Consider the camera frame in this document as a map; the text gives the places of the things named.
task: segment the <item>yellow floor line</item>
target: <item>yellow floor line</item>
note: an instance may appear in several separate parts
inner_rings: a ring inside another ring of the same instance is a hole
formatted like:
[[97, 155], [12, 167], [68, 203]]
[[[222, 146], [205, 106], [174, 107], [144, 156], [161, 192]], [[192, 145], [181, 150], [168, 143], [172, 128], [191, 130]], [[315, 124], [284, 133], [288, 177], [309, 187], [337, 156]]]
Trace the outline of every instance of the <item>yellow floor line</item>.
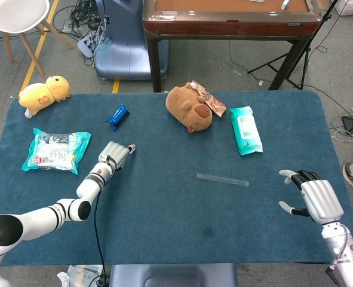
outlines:
[[114, 81], [114, 85], [112, 85], [112, 93], [117, 94], [119, 91], [119, 80]]
[[[47, 16], [47, 22], [51, 23], [53, 16], [54, 16], [54, 12], [56, 11], [57, 5], [59, 3], [59, 0], [54, 0], [53, 2], [53, 6], [51, 6], [49, 15]], [[47, 33], [44, 33], [43, 35], [41, 35], [38, 45], [37, 45], [37, 49], [35, 50], [35, 56], [38, 59], [38, 56], [42, 50], [42, 46], [44, 45], [45, 39], [46, 39]], [[25, 76], [25, 80], [23, 81], [21, 90], [23, 90], [24, 88], [27, 87], [27, 85], [29, 85], [30, 79], [33, 75], [33, 71], [35, 68], [35, 64], [32, 60], [32, 62], [30, 63], [29, 69], [27, 70], [26, 76]]]

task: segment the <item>brown table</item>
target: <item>brown table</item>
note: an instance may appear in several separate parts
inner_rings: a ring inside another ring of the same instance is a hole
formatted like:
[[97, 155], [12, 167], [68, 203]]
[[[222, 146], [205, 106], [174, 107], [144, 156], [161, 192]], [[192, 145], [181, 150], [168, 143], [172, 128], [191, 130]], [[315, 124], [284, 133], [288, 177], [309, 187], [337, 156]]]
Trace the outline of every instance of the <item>brown table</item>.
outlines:
[[278, 90], [321, 24], [316, 0], [143, 0], [154, 92], [161, 91], [158, 42], [163, 39], [289, 41], [291, 49], [270, 90]]

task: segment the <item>chair leg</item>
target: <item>chair leg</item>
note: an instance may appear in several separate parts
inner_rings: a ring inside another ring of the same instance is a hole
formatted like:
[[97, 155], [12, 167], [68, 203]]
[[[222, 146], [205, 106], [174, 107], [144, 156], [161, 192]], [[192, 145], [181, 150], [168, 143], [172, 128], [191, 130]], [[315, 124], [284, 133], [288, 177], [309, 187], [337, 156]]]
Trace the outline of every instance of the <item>chair leg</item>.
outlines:
[[41, 33], [41, 34], [44, 33], [44, 31], [43, 31], [38, 25], [35, 26], [35, 29], [37, 29], [37, 31], [38, 31], [39, 33]]
[[70, 43], [69, 40], [67, 40], [64, 36], [62, 36], [51, 24], [49, 24], [45, 19], [42, 20], [41, 22], [44, 27], [46, 27], [52, 34], [58, 37], [59, 40], [64, 42], [66, 46], [68, 46], [70, 49], [74, 49], [75, 47], [73, 44]]
[[3, 32], [2, 37], [4, 39], [4, 43], [7, 48], [9, 63], [13, 63], [14, 59], [13, 59], [13, 52], [11, 51], [11, 46], [10, 46], [9, 34]]
[[38, 62], [38, 59], [35, 57], [34, 52], [32, 50], [32, 47], [30, 46], [29, 42], [26, 39], [26, 36], [24, 33], [20, 34], [22, 43], [24, 44], [25, 48], [27, 49], [27, 52], [29, 53], [29, 55], [31, 56], [33, 62], [35, 63], [38, 72], [41, 74], [41, 76], [45, 76], [45, 72], [41, 66], [41, 64]]

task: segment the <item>white chair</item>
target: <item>white chair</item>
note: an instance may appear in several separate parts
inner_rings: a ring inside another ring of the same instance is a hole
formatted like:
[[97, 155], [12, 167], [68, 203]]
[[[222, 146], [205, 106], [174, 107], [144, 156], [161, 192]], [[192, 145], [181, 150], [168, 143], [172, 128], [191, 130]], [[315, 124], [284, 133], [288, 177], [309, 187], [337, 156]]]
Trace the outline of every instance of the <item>white chair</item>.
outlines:
[[19, 34], [20, 38], [34, 61], [39, 73], [44, 77], [45, 72], [34, 55], [24, 32], [31, 28], [36, 28], [40, 33], [44, 31], [38, 26], [40, 23], [52, 34], [57, 36], [69, 48], [74, 46], [63, 35], [45, 20], [49, 11], [49, 0], [0, 0], [0, 31], [4, 39], [9, 62], [13, 63], [13, 53], [11, 51], [9, 33]]

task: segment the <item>table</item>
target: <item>table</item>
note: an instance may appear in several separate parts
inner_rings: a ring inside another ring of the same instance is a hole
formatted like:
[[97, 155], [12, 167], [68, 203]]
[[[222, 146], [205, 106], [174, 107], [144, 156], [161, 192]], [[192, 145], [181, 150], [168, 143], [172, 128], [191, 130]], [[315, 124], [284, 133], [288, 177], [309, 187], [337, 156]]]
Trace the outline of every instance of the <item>table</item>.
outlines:
[[289, 41], [291, 49], [270, 90], [278, 90], [321, 24], [316, 0], [144, 0], [152, 86], [161, 91], [158, 42], [162, 39], [238, 39]]
[[[214, 115], [207, 130], [188, 133], [166, 110], [164, 93], [74, 94], [29, 119], [13, 101], [0, 139], [0, 213], [20, 214], [75, 198], [109, 141], [136, 144], [99, 200], [97, 224], [107, 264], [330, 261], [321, 226], [278, 205], [284, 200], [304, 207], [299, 190], [285, 185], [279, 170], [316, 171], [331, 182], [345, 211], [342, 222], [353, 234], [352, 206], [320, 98], [310, 91], [213, 94], [228, 108], [252, 107], [263, 153], [239, 155], [228, 112]], [[113, 132], [105, 120], [121, 103], [131, 114]], [[92, 134], [79, 176], [21, 171], [34, 127]], [[250, 185], [201, 181], [198, 172]], [[23, 242], [2, 263], [100, 264], [93, 220], [66, 222], [56, 232]]]

